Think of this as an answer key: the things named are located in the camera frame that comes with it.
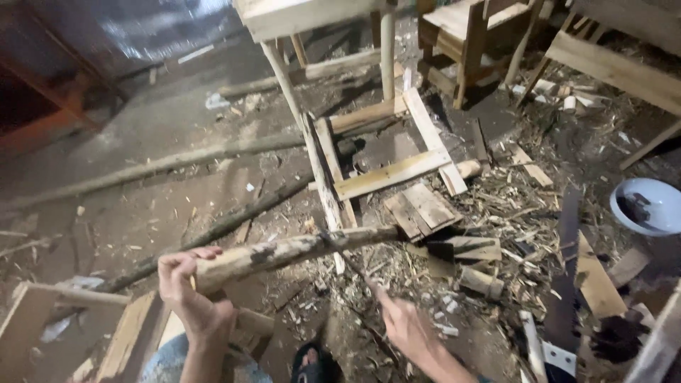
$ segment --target human hand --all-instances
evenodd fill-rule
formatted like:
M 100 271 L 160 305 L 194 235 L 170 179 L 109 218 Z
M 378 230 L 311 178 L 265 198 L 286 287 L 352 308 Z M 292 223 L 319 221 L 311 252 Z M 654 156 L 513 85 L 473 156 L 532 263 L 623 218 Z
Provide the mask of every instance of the human hand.
M 444 347 L 424 313 L 413 303 L 390 298 L 373 281 L 367 284 L 383 307 L 385 332 L 395 347 L 422 369 L 442 353 Z
M 237 310 L 228 300 L 211 302 L 194 291 L 189 281 L 196 272 L 196 258 L 212 260 L 218 254 L 222 249 L 211 246 L 160 257 L 159 293 L 185 326 L 190 347 L 211 346 L 226 351 Z

